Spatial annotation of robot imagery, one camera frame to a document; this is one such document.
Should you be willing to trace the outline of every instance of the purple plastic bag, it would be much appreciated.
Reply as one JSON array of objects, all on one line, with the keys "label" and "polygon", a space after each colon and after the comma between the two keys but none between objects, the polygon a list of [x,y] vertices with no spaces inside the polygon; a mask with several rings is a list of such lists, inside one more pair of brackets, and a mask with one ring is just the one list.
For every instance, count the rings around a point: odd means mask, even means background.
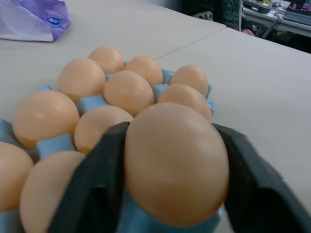
[{"label": "purple plastic bag", "polygon": [[0,0],[0,39],[53,42],[70,24],[63,1]]}]

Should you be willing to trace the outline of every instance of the white table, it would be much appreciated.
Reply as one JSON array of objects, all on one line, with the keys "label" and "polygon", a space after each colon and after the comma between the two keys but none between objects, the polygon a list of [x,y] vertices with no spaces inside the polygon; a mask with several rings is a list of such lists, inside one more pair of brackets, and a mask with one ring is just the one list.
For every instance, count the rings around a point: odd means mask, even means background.
[{"label": "white table", "polygon": [[[273,11],[272,13],[270,12],[267,14],[261,14],[256,9],[249,9],[244,7],[243,12],[245,18],[257,26],[264,25],[265,27],[269,28],[273,24],[273,22],[278,19],[275,15],[275,11]],[[284,15],[282,14],[279,14],[279,17],[281,19],[280,24],[275,27],[275,29],[277,29],[278,31],[289,31],[292,33],[311,37],[311,26],[285,20],[283,19]]]},{"label": "white table", "polygon": [[247,135],[311,212],[311,55],[231,29],[158,60],[203,68],[214,122]]},{"label": "white table", "polygon": [[0,40],[0,117],[10,120],[16,104],[44,84],[56,87],[63,66],[113,45],[127,60],[157,58],[225,28],[206,20],[136,0],[67,0],[72,25],[55,43]]}]

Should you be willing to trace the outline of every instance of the egg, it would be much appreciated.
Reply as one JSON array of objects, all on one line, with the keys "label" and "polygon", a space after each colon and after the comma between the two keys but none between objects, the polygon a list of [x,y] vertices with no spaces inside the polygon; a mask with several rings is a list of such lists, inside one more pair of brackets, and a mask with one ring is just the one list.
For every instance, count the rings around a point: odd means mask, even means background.
[{"label": "egg", "polygon": [[179,68],[170,80],[170,85],[184,84],[193,87],[204,97],[208,92],[208,78],[206,73],[197,66],[184,66]]},{"label": "egg", "polygon": [[158,103],[164,102],[179,103],[184,106],[189,106],[205,116],[208,120],[212,120],[212,112],[207,100],[200,92],[190,86],[182,84],[170,85],[163,91],[158,100]]},{"label": "egg", "polygon": [[102,68],[88,58],[78,58],[69,62],[58,80],[58,91],[73,102],[80,98],[102,94],[106,76]]},{"label": "egg", "polygon": [[228,193],[221,136],[205,117],[177,103],[155,104],[133,119],[124,171],[140,208],[172,227],[191,227],[214,216]]},{"label": "egg", "polygon": [[155,103],[152,88],[140,75],[124,70],[114,74],[106,83],[104,99],[110,105],[132,116]]},{"label": "egg", "polygon": [[13,131],[18,141],[34,149],[40,140],[73,135],[79,120],[75,104],[57,91],[40,91],[25,97],[13,115]]},{"label": "egg", "polygon": [[95,49],[89,59],[97,62],[105,74],[114,74],[124,69],[124,56],[112,46]]},{"label": "egg", "polygon": [[21,148],[0,142],[0,212],[18,208],[22,188],[33,165]]},{"label": "egg", "polygon": [[77,150],[88,155],[108,128],[132,119],[129,113],[115,106],[106,105],[89,110],[80,118],[74,132]]},{"label": "egg", "polygon": [[151,86],[163,84],[161,66],[151,57],[139,56],[133,58],[126,65],[125,70],[141,75]]},{"label": "egg", "polygon": [[75,169],[85,159],[62,151],[39,161],[30,172],[20,199],[20,217],[28,233],[46,233]]}]

